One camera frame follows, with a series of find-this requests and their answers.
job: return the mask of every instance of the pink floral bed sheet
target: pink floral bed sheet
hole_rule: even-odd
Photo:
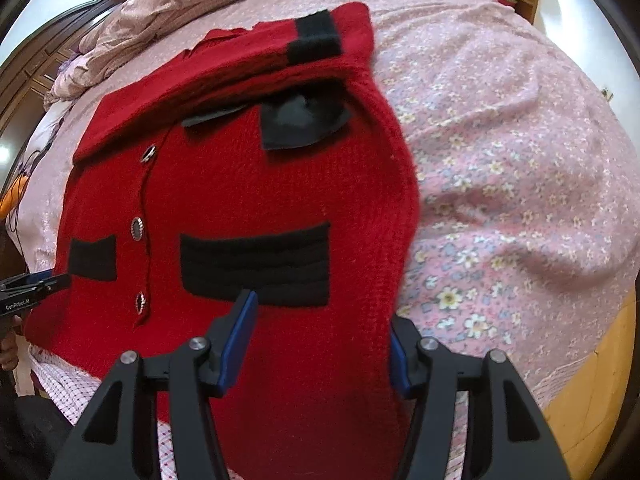
[[[85,92],[20,207],[30,268],[54,262],[71,156],[103,95],[211,28],[349,1],[241,0]],[[593,351],[638,273],[636,152],[598,89],[513,10],[494,0],[357,1],[370,7],[374,76],[420,185],[399,312],[455,351],[503,348],[545,406]]]

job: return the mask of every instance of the red cardigan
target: red cardigan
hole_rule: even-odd
[[[389,320],[418,191],[371,78],[373,45],[359,3],[213,30],[105,96],[74,155],[55,269],[72,287],[31,314],[27,336],[104,377],[127,349],[153,356],[201,335],[237,285],[263,288],[272,304],[260,302],[238,385],[212,402],[228,466],[246,480],[390,480],[398,464]],[[262,101],[319,80],[340,83],[346,125],[265,150]],[[283,267],[263,272],[274,258]]]

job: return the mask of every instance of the headboard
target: headboard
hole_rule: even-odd
[[[82,37],[126,0],[94,0],[69,9],[27,37],[0,66],[0,146],[9,160],[0,164],[2,194],[10,185],[29,138],[44,115],[43,99],[60,65],[78,49]],[[24,270],[24,261],[0,227],[0,279]]]

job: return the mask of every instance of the silver bolt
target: silver bolt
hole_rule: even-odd
[[[438,348],[438,341],[433,337],[423,337],[420,339],[420,346],[423,350],[432,352]]]
[[[502,364],[507,360],[507,354],[500,349],[494,349],[489,352],[489,359],[494,363]]]
[[[191,350],[202,350],[203,348],[206,348],[208,344],[208,341],[203,338],[203,337],[194,337],[193,339],[191,339],[191,341],[189,341],[189,348],[191,348]]]
[[[138,354],[133,350],[129,350],[124,352],[124,354],[120,356],[120,362],[126,365],[130,365],[132,363],[135,363],[137,358]]]

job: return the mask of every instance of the rhinestone button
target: rhinestone button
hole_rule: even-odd
[[[156,145],[152,144],[146,149],[145,153],[143,153],[142,158],[140,159],[140,162],[142,162],[142,164],[149,162],[152,158],[154,158],[155,154],[156,154]]]
[[[136,312],[139,316],[145,311],[146,307],[146,297],[142,292],[139,292],[136,296]]]
[[[145,225],[142,223],[142,218],[140,218],[139,216],[136,216],[132,221],[131,221],[131,237],[139,242],[140,240],[142,240],[142,235],[145,232]]]

